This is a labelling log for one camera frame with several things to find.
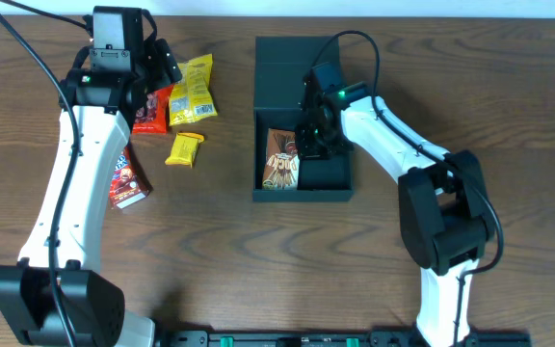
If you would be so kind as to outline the large yellow snack bag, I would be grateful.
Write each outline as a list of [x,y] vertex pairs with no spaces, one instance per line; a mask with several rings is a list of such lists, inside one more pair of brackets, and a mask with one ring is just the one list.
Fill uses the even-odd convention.
[[179,65],[182,78],[169,97],[170,126],[198,122],[218,115],[209,92],[213,55],[195,57]]

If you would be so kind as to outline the red Hello Panda box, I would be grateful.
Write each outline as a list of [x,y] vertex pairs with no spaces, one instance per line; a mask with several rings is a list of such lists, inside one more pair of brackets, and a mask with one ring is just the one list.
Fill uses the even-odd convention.
[[123,209],[148,195],[145,180],[137,174],[129,147],[126,147],[115,165],[109,191],[110,203],[113,207]]

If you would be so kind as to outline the brown Pocky box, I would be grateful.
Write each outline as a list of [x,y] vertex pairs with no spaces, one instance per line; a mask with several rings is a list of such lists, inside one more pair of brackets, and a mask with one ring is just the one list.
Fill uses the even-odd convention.
[[269,129],[263,190],[297,190],[300,158],[293,131]]

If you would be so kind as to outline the black gift box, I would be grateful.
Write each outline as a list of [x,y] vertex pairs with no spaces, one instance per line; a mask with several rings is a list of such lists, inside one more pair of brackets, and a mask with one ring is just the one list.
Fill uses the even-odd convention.
[[327,160],[303,160],[298,188],[265,190],[262,178],[267,139],[271,129],[294,131],[304,122],[304,75],[315,57],[339,63],[339,47],[322,46],[327,37],[258,37],[255,39],[254,69],[254,174],[255,202],[336,202],[353,196],[351,155],[334,155]]

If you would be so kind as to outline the red Hacks candy bag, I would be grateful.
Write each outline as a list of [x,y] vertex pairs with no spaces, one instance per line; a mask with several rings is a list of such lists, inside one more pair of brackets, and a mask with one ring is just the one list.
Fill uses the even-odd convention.
[[147,96],[145,107],[136,113],[133,133],[166,134],[168,132],[167,104],[172,88],[173,85],[170,85]]

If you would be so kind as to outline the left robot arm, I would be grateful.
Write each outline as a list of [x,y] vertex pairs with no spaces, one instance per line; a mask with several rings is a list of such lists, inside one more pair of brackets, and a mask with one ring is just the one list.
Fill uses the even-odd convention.
[[155,322],[130,312],[100,276],[112,177],[150,92],[180,80],[163,39],[96,41],[60,82],[60,135],[36,224],[0,265],[0,311],[22,345],[156,346]]

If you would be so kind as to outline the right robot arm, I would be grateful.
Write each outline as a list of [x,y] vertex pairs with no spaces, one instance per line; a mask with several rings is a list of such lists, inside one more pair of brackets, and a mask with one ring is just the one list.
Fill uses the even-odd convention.
[[430,346],[459,346],[470,333],[469,288],[504,252],[504,230],[478,159],[424,139],[364,84],[304,82],[301,155],[364,149],[396,182],[402,241],[421,269],[416,328]]

